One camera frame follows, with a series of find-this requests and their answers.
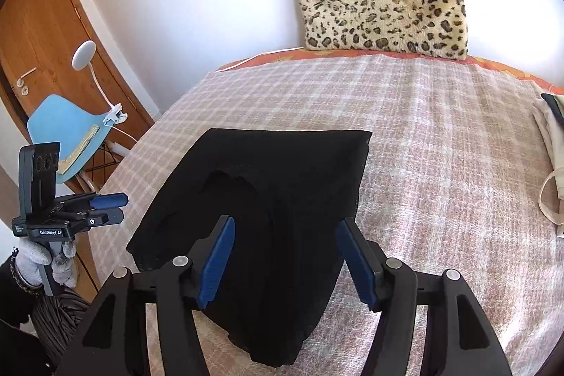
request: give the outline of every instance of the wooden door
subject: wooden door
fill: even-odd
[[[95,86],[88,68],[75,71],[72,56],[85,40],[97,43],[92,59],[94,71],[108,99],[121,103],[128,119],[118,128],[139,139],[152,120],[95,36],[77,0],[6,0],[0,10],[0,63],[8,83],[26,114],[32,115],[50,94],[58,94],[91,114],[109,110]],[[22,94],[18,79],[28,70],[37,70],[24,78],[28,88]],[[108,138],[132,148],[134,142],[112,129]]]

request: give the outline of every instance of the device label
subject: device label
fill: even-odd
[[[61,230],[39,230],[41,236],[62,236],[63,232]]]

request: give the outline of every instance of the bracelet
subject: bracelet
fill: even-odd
[[[16,266],[16,255],[18,254],[18,249],[15,248],[12,252],[12,257],[10,257],[10,272],[12,273],[13,280],[16,282],[19,288],[21,288],[24,292],[28,293],[29,295],[33,296],[41,296],[43,292],[43,286],[33,286],[29,282],[27,282],[22,275],[18,271],[18,267]]]

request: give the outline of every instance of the door hinge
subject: door hinge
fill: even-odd
[[[129,96],[126,95],[126,98],[128,99],[128,101],[131,103],[131,105],[133,106],[133,108],[135,110],[137,110],[137,107],[135,106],[135,104],[133,104],[133,101],[131,100],[131,98]]]

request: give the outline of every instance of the bed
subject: bed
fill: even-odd
[[[372,51],[266,54],[209,73],[140,140],[103,188],[130,197],[119,227],[90,232],[100,279],[117,266],[166,178],[212,127],[372,132],[356,221],[389,257],[434,274],[457,268],[500,339],[515,376],[532,376],[564,329],[564,247],[537,193],[552,170],[531,101],[542,79],[478,58],[451,62]],[[557,208],[556,188],[546,203]],[[359,302],[346,265],[293,366],[273,369],[195,313],[211,375],[357,375],[378,315]],[[148,343],[162,375],[154,309]],[[408,375],[418,374],[425,310],[418,308]]]

